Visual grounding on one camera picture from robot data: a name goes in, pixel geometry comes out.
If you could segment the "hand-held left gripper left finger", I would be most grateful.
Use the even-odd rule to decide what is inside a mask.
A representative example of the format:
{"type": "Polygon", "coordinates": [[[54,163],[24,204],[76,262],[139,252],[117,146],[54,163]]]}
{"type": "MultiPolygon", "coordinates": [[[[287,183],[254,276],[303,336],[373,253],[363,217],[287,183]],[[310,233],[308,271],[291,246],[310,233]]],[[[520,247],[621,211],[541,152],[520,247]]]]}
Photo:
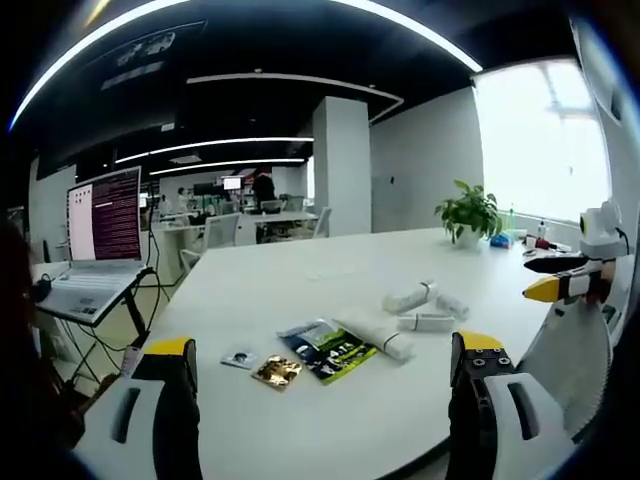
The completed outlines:
{"type": "Polygon", "coordinates": [[[74,454],[97,479],[201,479],[196,341],[148,345],[85,415],[74,454]]]}

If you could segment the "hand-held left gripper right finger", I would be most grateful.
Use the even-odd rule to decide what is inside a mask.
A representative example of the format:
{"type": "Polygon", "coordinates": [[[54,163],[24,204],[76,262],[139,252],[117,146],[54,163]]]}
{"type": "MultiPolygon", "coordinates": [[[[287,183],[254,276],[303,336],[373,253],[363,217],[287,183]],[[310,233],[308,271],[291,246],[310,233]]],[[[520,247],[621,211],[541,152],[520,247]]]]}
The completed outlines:
{"type": "Polygon", "coordinates": [[[495,338],[452,334],[449,479],[546,479],[575,443],[562,410],[495,338]]]}

